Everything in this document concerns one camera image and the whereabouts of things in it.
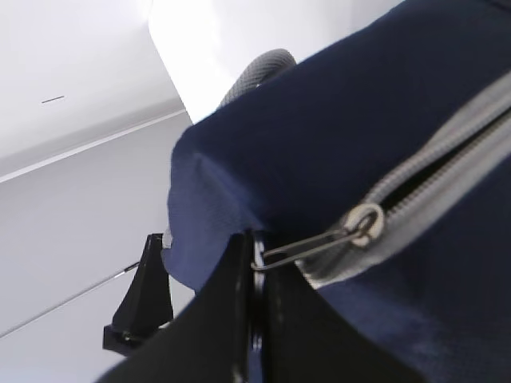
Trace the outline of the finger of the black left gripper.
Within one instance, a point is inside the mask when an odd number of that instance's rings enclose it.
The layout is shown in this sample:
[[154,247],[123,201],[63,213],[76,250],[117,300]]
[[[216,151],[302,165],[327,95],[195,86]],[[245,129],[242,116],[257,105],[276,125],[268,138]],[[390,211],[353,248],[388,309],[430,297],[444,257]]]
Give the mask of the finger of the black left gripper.
[[173,320],[168,273],[161,258],[162,237],[147,237],[127,293],[103,329],[102,349],[134,351]]

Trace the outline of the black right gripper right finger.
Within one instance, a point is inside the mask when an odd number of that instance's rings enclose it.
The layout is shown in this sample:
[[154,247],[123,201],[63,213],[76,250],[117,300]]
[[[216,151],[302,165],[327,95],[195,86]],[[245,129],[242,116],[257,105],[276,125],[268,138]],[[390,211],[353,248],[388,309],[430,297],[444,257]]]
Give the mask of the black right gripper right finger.
[[420,373],[362,336],[296,267],[267,272],[265,382],[421,382]]

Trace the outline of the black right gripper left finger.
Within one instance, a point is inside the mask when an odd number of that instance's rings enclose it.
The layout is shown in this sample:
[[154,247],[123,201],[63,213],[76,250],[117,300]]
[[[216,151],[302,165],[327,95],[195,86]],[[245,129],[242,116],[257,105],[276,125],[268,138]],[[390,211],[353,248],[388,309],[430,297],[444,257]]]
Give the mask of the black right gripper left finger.
[[245,382],[248,379],[249,295],[253,240],[233,235],[215,270],[173,320],[101,382]]

